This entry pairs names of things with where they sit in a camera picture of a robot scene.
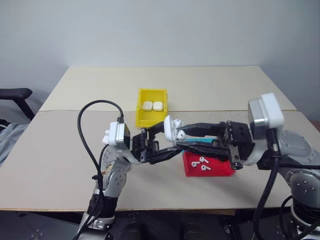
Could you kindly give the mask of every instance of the tabletop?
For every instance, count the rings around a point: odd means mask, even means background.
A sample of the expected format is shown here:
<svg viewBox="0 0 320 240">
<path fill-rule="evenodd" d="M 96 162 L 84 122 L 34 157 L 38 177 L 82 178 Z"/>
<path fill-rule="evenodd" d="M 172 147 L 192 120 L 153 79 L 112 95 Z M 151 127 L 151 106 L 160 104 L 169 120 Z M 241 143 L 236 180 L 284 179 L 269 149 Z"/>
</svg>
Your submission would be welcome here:
<svg viewBox="0 0 320 240">
<path fill-rule="evenodd" d="M 71 66 L 40 111 L 80 110 L 91 101 L 106 99 L 134 112 L 139 89 L 167 89 L 169 111 L 247 110 L 248 100 L 270 92 L 282 110 L 296 110 L 259 66 Z M 115 109 L 97 104 L 89 110 Z"/>
<path fill-rule="evenodd" d="M 77 110 L 39 112 L 0 168 L 0 209 L 84 211 L 94 188 L 95 168 L 77 132 Z M 247 111 L 170 112 L 185 124 L 219 121 L 248 122 Z M 283 111 L 285 129 L 306 137 L 320 151 L 320 133 L 297 111 Z M 87 111 L 83 132 L 95 156 L 103 147 L 104 131 L 117 119 L 115 111 Z M 131 135 L 135 112 L 125 112 Z M 168 147 L 160 134 L 160 148 Z M 182 155 L 150 165 L 132 166 L 117 210 L 255 208 L 269 171 L 245 166 L 230 177 L 185 177 Z M 290 188 L 278 174 L 266 207 L 279 207 Z"/>
</svg>

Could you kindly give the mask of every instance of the yellow plastic tray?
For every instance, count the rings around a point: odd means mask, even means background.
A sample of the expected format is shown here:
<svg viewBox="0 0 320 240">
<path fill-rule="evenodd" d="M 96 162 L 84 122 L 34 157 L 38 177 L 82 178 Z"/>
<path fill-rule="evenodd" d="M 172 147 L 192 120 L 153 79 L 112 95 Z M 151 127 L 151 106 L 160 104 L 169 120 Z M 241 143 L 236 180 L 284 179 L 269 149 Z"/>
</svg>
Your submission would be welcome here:
<svg viewBox="0 0 320 240">
<path fill-rule="evenodd" d="M 142 104 L 145 101 L 163 102 L 162 111 L 144 111 Z M 138 103 L 135 111 L 135 125 L 148 128 L 165 120 L 168 114 L 168 95 L 166 89 L 139 89 Z"/>
</svg>

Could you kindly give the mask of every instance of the red box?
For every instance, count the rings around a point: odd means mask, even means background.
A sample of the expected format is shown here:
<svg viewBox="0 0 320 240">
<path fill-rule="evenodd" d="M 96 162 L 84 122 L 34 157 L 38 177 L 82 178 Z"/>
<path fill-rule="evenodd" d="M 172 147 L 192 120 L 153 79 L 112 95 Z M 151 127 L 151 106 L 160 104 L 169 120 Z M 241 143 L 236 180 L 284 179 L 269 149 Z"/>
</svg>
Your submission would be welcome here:
<svg viewBox="0 0 320 240">
<path fill-rule="evenodd" d="M 214 157 L 204 158 L 209 161 L 209 163 L 201 162 L 197 164 L 196 167 L 191 165 L 192 162 L 199 162 L 201 155 L 185 151 L 183 153 L 183 164 L 186 177 L 227 177 L 234 174 L 236 171 L 231 169 L 230 162 L 228 160 L 222 161 Z M 206 165 L 211 168 L 211 170 L 203 171 L 201 170 L 201 165 Z"/>
</svg>

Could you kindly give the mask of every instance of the black cable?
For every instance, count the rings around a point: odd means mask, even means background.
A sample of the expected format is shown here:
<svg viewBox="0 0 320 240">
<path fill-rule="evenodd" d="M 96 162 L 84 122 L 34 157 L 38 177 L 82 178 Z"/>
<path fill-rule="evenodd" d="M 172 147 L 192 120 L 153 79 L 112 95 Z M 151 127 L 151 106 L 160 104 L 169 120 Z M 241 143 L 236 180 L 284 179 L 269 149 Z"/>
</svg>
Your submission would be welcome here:
<svg viewBox="0 0 320 240">
<path fill-rule="evenodd" d="M 277 130 L 275 128 L 268 129 L 266 133 L 266 139 L 267 139 L 268 149 L 271 153 L 270 157 L 271 157 L 271 160 L 273 160 L 272 161 L 273 167 L 272 167 L 269 179 L 266 183 L 266 186 L 263 190 L 260 201 L 258 203 L 258 206 L 256 207 L 256 210 L 253 215 L 253 231 L 255 232 L 255 235 L 259 240 L 264 240 L 259 230 L 260 218 L 264 210 L 265 204 L 267 202 L 267 199 L 270 195 L 271 189 L 274 186 L 274 183 L 278 174 L 278 170 L 279 170 L 279 163 L 280 163 L 280 157 L 281 157 L 278 138 L 277 138 Z"/>
<path fill-rule="evenodd" d="M 99 169 L 101 169 L 102 157 L 104 156 L 104 152 L 108 146 L 109 146 L 109 144 L 105 145 L 101 150 L 100 157 L 99 157 L 99 164 L 98 164 Z"/>
<path fill-rule="evenodd" d="M 279 211 L 279 224 L 280 224 L 280 228 L 281 231 L 285 237 L 285 239 L 287 240 L 301 240 L 302 238 L 304 238 L 305 236 L 307 236 L 308 234 L 310 234 L 316 227 L 318 227 L 320 225 L 320 219 L 316 222 L 314 222 L 312 225 L 310 225 L 309 227 L 307 227 L 304 231 L 302 231 L 299 235 L 289 239 L 289 235 L 285 229 L 285 225 L 284 225 L 284 218 L 283 218 L 283 214 L 284 214 L 284 208 L 287 204 L 287 202 L 289 202 L 290 199 L 292 199 L 292 196 L 288 196 L 283 203 L 281 204 L 280 207 L 280 211 Z"/>
<path fill-rule="evenodd" d="M 101 214 L 102 210 L 103 210 L 103 209 L 101 209 L 101 210 L 98 212 L 98 214 L 97 214 L 94 218 L 92 218 L 92 220 L 91 220 L 90 222 L 87 223 L 86 228 L 88 228 L 95 220 L 97 220 L 97 218 L 98 218 L 99 215 Z"/>
<path fill-rule="evenodd" d="M 320 165 L 301 165 L 294 163 L 280 163 L 280 168 L 295 168 L 295 169 L 320 169 Z"/>
<path fill-rule="evenodd" d="M 316 229 L 316 227 L 320 226 L 320 219 L 318 221 L 315 221 L 312 225 L 308 226 L 306 229 L 303 230 L 299 235 L 288 239 L 288 240 L 301 240 L 308 234 L 310 234 L 313 230 Z"/>
<path fill-rule="evenodd" d="M 88 222 L 91 219 L 92 215 L 94 214 L 94 212 L 96 211 L 97 207 L 98 207 L 98 203 L 100 202 L 102 198 L 102 195 L 99 193 L 98 199 L 96 201 L 96 204 L 94 205 L 92 212 L 89 214 L 89 216 L 87 217 L 87 219 L 84 221 L 84 223 L 82 224 L 82 226 L 80 227 L 79 231 L 77 232 L 77 234 L 72 238 L 72 240 L 77 240 L 80 235 L 82 234 L 82 232 L 87 228 Z"/>
<path fill-rule="evenodd" d="M 260 223 L 260 218 L 262 215 L 262 212 L 264 210 L 266 201 L 269 197 L 269 194 L 271 192 L 272 187 L 274 186 L 277 174 L 278 174 L 278 169 L 279 169 L 279 158 L 276 157 L 273 159 L 273 168 L 271 170 L 268 182 L 263 190 L 262 196 L 260 198 L 260 201 L 258 203 L 258 206 L 256 207 L 256 210 L 253 215 L 253 230 L 255 232 L 255 235 L 258 239 L 264 240 L 264 238 L 260 234 L 259 230 L 259 223 Z"/>
<path fill-rule="evenodd" d="M 87 225 L 88 225 L 88 222 L 90 221 L 91 217 L 93 216 L 94 212 L 96 211 L 98 205 L 99 205 L 99 202 L 103 196 L 103 176 L 102 176 L 102 173 L 101 173 L 101 169 L 100 169 L 100 166 L 101 166 L 101 160 L 99 159 L 99 162 L 100 164 L 97 163 L 97 160 L 95 158 L 95 156 L 93 155 L 92 151 L 90 150 L 87 142 L 86 142 L 86 139 L 84 137 L 84 134 L 82 132 L 82 128 L 81 128 L 81 119 L 82 119 L 82 115 L 84 113 L 84 111 L 90 107 L 91 105 L 94 105 L 94 104 L 97 104 L 97 103 L 106 103 L 106 104 L 111 104 L 113 106 L 115 106 L 119 112 L 120 112 L 120 117 L 117 119 L 118 122 L 120 123 L 123 123 L 124 122 L 124 112 L 122 111 L 121 107 L 118 106 L 116 103 L 112 102 L 112 101 L 108 101 L 108 100 L 95 100 L 95 101 L 92 101 L 92 102 L 89 102 L 87 105 L 85 105 L 79 112 L 78 114 L 78 118 L 77 118 L 77 128 L 78 128 L 78 132 L 79 132 L 79 136 L 80 136 L 80 139 L 83 143 L 83 146 L 85 148 L 85 150 L 87 151 L 87 153 L 89 154 L 95 168 L 96 168 L 96 171 L 97 171 L 97 183 L 98 183 L 98 188 L 99 188 L 99 196 L 97 198 L 97 201 L 91 211 L 91 213 L 89 214 L 88 218 L 84 221 L 84 223 L 82 224 L 82 226 L 80 227 L 79 231 L 77 232 L 77 234 L 73 237 L 72 240 L 77 240 L 81 233 L 84 231 L 85 228 L 87 228 Z M 100 158 L 102 159 L 102 156 L 103 156 L 103 152 L 104 150 L 106 149 L 107 146 L 104 146 L 104 148 L 102 149 L 101 151 L 101 154 L 100 154 Z"/>
<path fill-rule="evenodd" d="M 283 203 L 281 204 L 280 210 L 279 210 L 279 224 L 280 224 L 280 228 L 281 228 L 281 231 L 282 231 L 285 239 L 288 239 L 289 235 L 288 235 L 288 233 L 287 233 L 287 231 L 285 229 L 285 225 L 284 225 L 284 209 L 285 209 L 285 206 L 286 206 L 287 202 L 289 202 L 290 199 L 292 199 L 292 195 L 288 196 L 283 201 Z"/>
</svg>

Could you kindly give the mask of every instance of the screw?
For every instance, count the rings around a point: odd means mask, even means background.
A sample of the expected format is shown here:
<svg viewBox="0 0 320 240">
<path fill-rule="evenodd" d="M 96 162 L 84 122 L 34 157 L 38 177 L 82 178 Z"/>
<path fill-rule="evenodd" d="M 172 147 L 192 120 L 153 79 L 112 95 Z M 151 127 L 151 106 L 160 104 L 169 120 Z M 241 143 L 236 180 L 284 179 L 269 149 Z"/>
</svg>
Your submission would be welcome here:
<svg viewBox="0 0 320 240">
<path fill-rule="evenodd" d="M 231 168 L 233 170 L 239 170 L 239 169 L 242 169 L 244 166 L 242 165 L 241 162 L 238 162 L 238 161 L 235 161 L 235 162 L 232 162 L 231 163 Z"/>
</svg>

